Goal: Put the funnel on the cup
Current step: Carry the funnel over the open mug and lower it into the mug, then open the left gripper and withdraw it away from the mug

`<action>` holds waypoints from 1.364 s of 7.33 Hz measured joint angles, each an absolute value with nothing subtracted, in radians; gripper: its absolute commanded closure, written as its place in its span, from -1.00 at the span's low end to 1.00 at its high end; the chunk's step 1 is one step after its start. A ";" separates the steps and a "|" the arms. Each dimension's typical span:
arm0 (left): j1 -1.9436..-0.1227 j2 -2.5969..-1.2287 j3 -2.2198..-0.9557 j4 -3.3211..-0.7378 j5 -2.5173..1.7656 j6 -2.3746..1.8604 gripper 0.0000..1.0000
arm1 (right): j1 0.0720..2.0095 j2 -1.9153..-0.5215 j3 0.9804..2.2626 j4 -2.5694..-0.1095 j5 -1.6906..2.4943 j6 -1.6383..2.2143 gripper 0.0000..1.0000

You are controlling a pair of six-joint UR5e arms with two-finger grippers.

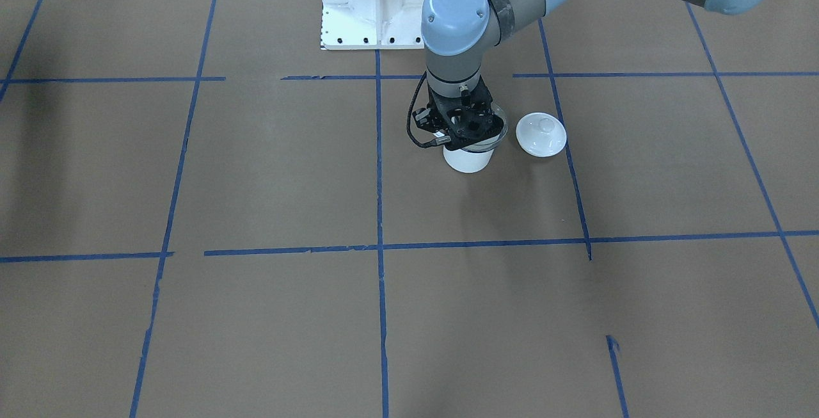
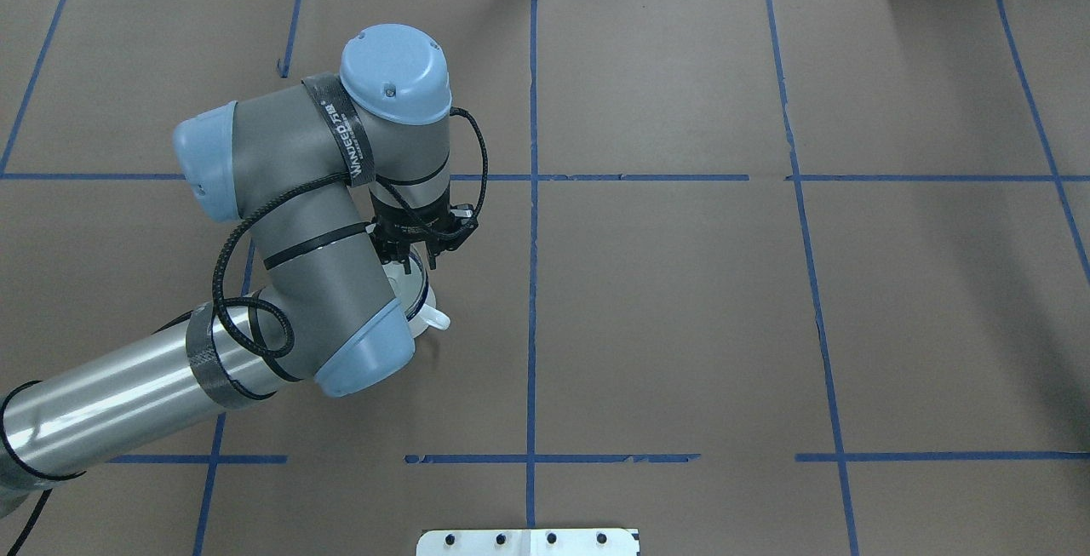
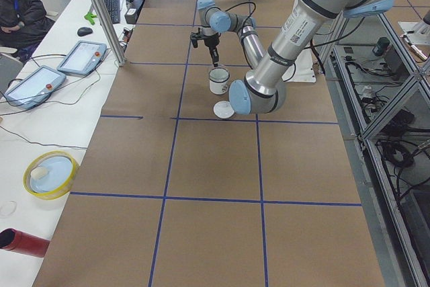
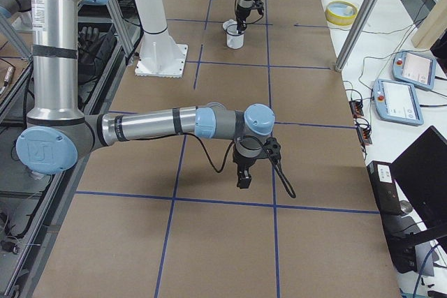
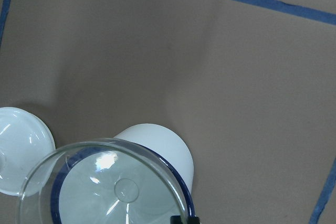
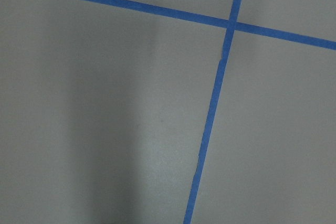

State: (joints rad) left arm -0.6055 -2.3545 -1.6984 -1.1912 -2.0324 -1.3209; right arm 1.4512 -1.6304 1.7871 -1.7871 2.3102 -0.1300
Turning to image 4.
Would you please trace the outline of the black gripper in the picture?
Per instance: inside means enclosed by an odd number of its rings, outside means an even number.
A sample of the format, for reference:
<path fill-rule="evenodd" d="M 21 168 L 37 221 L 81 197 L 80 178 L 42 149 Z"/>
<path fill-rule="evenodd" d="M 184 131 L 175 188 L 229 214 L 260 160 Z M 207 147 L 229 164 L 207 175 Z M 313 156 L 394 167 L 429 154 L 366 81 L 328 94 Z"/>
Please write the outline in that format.
<path fill-rule="evenodd" d="M 250 15 L 250 9 L 244 7 L 237 7 L 235 10 L 235 16 L 237 20 L 237 32 L 244 33 L 246 30 L 246 20 Z"/>
<path fill-rule="evenodd" d="M 240 153 L 233 153 L 233 162 L 237 165 L 237 187 L 248 189 L 251 184 L 249 168 L 255 164 L 257 157 L 247 158 Z"/>

